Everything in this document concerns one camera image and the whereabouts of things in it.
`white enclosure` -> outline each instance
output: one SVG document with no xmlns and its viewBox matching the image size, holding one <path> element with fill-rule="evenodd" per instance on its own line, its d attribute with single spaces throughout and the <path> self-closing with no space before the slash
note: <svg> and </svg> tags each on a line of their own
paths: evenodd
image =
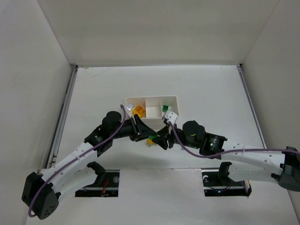
<svg viewBox="0 0 300 225">
<path fill-rule="evenodd" d="M 153 97 L 158 93 L 162 97 Z M 263 148 L 236 66 L 94 67 L 78 70 L 56 160 L 61 161 L 76 149 L 109 110 L 120 112 L 119 105 L 130 102 L 144 107 L 146 111 L 147 105 L 159 106 L 161 111 L 162 101 L 178 107 L 179 128 L 188 120 L 196 120 L 205 126 L 207 132 L 226 136 L 228 143 Z M 232 149 L 233 146 L 228 146 L 227 142 L 224 147 Z M 272 183 L 254 182 L 255 193 L 249 199 L 204 197 L 200 170 L 167 169 L 219 167 L 221 161 L 193 157 L 178 145 L 165 151 L 158 145 L 148 147 L 145 140 L 117 139 L 97 162 L 105 169 L 120 169 L 119 197 L 65 200 L 57 209 L 62 212 L 55 212 L 40 222 L 41 225 L 55 224 L 60 220 L 66 225 L 81 224 L 89 218 L 103 224 L 121 221 L 128 224 L 205 222 L 213 225 L 221 221 L 225 225 L 258 224 L 266 215 L 272 215 L 272 218 L 264 219 L 265 224 L 298 223 L 287 191 Z M 164 170 L 141 170 L 158 168 Z M 127 189 L 131 188 L 130 184 L 135 186 L 132 191 Z M 269 195 L 264 194 L 266 192 L 276 197 L 270 201 Z M 285 207 L 266 207 L 277 201 Z M 93 216 L 95 208 L 101 209 L 97 216 Z M 115 213 L 118 218 L 111 221 Z M 27 225 L 33 224 L 34 220 L 27 221 Z"/>
</svg>

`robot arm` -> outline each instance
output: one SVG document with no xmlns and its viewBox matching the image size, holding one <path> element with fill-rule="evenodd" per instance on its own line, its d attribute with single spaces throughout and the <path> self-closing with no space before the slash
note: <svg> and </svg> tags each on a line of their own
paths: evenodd
<svg viewBox="0 0 300 225">
<path fill-rule="evenodd" d="M 166 126 L 155 132 L 137 115 L 125 120 L 123 106 L 122 109 L 124 111 L 122 123 L 118 112 L 107 113 L 102 124 L 69 156 L 55 166 L 42 171 L 41 174 L 33 172 L 27 177 L 22 200 L 39 219 L 50 216 L 59 202 L 78 189 L 92 184 L 95 179 L 103 179 L 105 169 L 96 160 L 112 146 L 113 139 L 123 137 L 138 142 L 155 135 L 153 142 L 165 150 L 172 148 L 174 144 L 180 144 L 183 147 L 199 149 L 201 156 L 194 154 L 197 157 L 226 161 L 221 164 L 218 173 L 218 177 L 224 183 L 230 183 L 231 180 L 262 180 L 278 183 L 286 189 L 300 191 L 298 170 L 300 163 L 295 154 L 250 153 L 247 152 L 248 149 L 244 152 L 224 154 L 226 149 L 223 149 L 223 145 L 227 139 L 206 133 L 204 127 L 195 121 L 188 121 L 183 125 L 182 130 L 178 129 L 177 115 L 167 111 L 163 117 Z"/>
</svg>

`purple cable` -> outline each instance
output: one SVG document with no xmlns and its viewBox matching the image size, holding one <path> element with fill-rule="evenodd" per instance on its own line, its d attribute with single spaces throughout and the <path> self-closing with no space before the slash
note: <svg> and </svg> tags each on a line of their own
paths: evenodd
<svg viewBox="0 0 300 225">
<path fill-rule="evenodd" d="M 102 144 L 105 144 L 106 142 L 108 142 L 109 140 L 111 140 L 117 133 L 118 131 L 122 128 L 124 122 L 125 122 L 125 118 L 126 118 L 126 111 L 125 111 L 125 108 L 124 108 L 124 105 L 120 105 L 121 109 L 123 110 L 123 121 L 121 122 L 119 128 L 112 134 L 110 135 L 108 138 L 106 138 L 104 141 L 100 142 L 99 144 L 95 145 L 94 147 L 90 148 L 89 150 L 87 150 L 86 152 L 84 152 L 83 154 L 81 154 L 79 156 L 79 158 L 83 157 L 84 155 L 86 155 L 87 153 L 89 153 L 90 151 L 93 151 L 94 149 L 98 148 L 100 145 Z M 71 165 L 72 163 L 74 163 L 75 161 L 77 161 L 78 158 L 75 158 L 73 160 L 71 160 L 70 162 L 68 162 L 67 164 L 65 164 L 63 167 L 61 167 L 58 171 L 56 171 L 54 174 L 52 174 L 51 177 L 49 177 L 48 180 L 45 181 L 45 183 L 39 188 L 39 190 L 36 192 L 36 194 L 34 195 L 31 203 L 30 203 L 30 206 L 29 206 L 29 210 L 28 210 L 28 216 L 29 217 L 35 217 L 36 214 L 32 214 L 31 211 L 32 211 L 32 208 L 33 208 L 33 205 L 35 203 L 35 201 L 37 200 L 38 198 L 38 195 L 39 193 L 42 191 L 42 189 L 53 179 L 53 177 L 55 177 L 57 174 L 59 174 L 63 169 L 65 169 L 67 166 Z"/>
<path fill-rule="evenodd" d="M 197 155 L 193 152 L 191 152 L 189 149 L 187 149 L 183 143 L 181 142 L 181 140 L 179 139 L 177 133 L 176 133 L 176 130 L 173 126 L 172 123 L 169 123 L 171 128 L 172 128 L 172 131 L 175 135 L 175 138 L 176 140 L 178 141 L 179 145 L 186 151 L 188 152 L 189 154 L 191 154 L 192 156 L 195 156 L 195 157 L 198 157 L 198 158 L 215 158 L 215 157 L 218 157 L 218 156 L 221 156 L 223 154 L 228 154 L 228 153 L 233 153 L 233 152 L 246 152 L 246 151 L 280 151 L 280 152 L 285 152 L 285 153 L 292 153 L 292 154 L 300 154 L 300 152 L 298 151 L 293 151 L 293 150 L 289 150 L 289 149 L 233 149 L 233 150 L 228 150 L 228 151 L 223 151 L 223 152 L 219 152 L 219 153 L 216 153 L 216 154 L 213 154 L 213 155 L 209 155 L 209 156 L 201 156 L 201 155 Z"/>
</svg>

